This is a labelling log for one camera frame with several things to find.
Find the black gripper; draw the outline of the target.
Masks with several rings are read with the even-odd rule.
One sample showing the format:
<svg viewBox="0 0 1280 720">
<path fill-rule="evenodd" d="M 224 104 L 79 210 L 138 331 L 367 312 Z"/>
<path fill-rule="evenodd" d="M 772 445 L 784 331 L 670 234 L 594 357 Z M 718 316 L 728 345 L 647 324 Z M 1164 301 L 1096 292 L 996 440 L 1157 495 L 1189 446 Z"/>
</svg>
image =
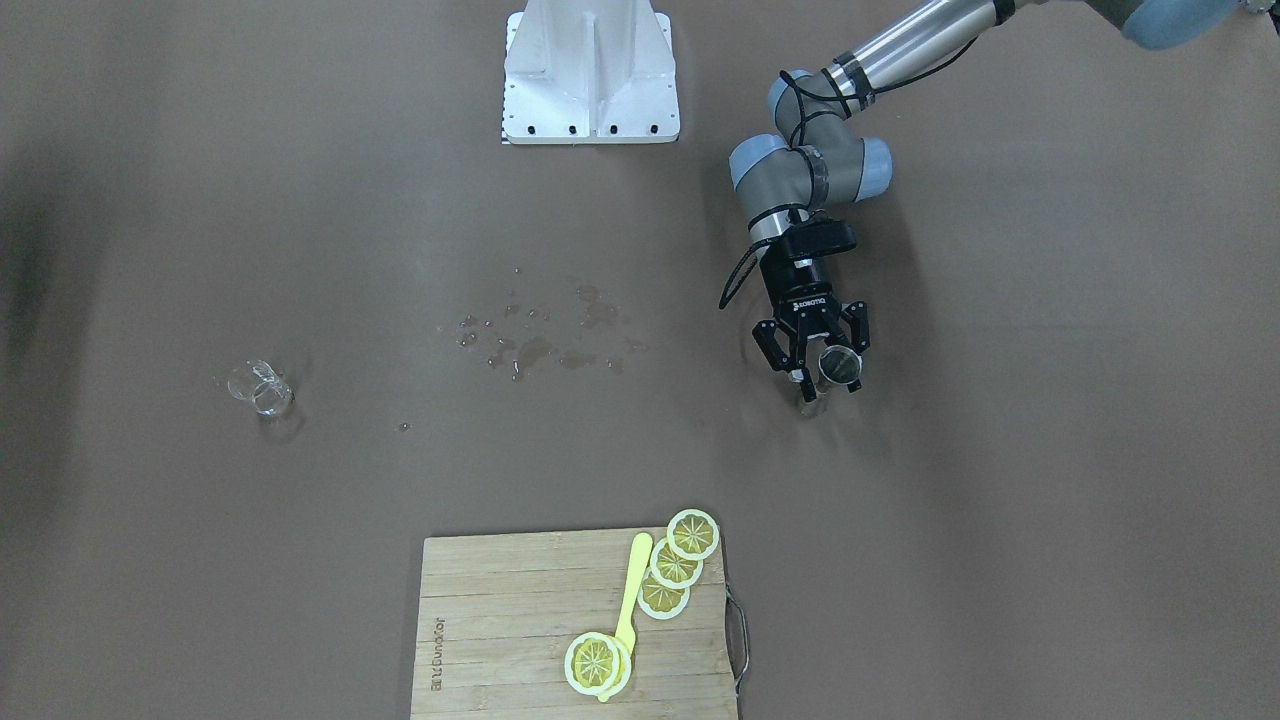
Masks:
<svg viewBox="0 0 1280 720">
<path fill-rule="evenodd" d="M 759 270 L 768 293 L 772 316 L 758 322 L 751 337 L 773 372 L 785 373 L 799 387 L 804 404 L 817 401 L 817 386 L 806 364 L 806 345 L 823 338 L 841 345 L 847 327 L 847 351 L 838 360 L 838 379 L 850 393 L 861 388 L 863 355 L 870 347 L 869 307 L 854 301 L 840 313 L 826 261 L 819 258 L 794 260 L 781 252 L 764 252 Z"/>
</svg>

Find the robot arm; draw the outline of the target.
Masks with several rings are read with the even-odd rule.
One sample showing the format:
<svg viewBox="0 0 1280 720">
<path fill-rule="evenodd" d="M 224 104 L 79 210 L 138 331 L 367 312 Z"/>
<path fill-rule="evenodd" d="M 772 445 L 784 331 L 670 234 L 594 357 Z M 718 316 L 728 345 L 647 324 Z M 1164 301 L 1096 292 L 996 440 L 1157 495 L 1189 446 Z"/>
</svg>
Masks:
<svg viewBox="0 0 1280 720">
<path fill-rule="evenodd" d="M 726 310 L 753 275 L 762 278 L 768 313 L 750 336 L 796 409 L 833 389 L 859 391 L 873 338 L 867 302 L 844 301 L 827 265 L 858 246 L 832 209 L 879 197 L 893 178 L 890 146 L 858 135 L 852 118 L 951 67 L 1021 9 L 1020 1 L 925 1 L 818 69 L 780 70 L 765 101 L 772 132 L 730 152 L 748 245 L 717 306 Z"/>
</svg>

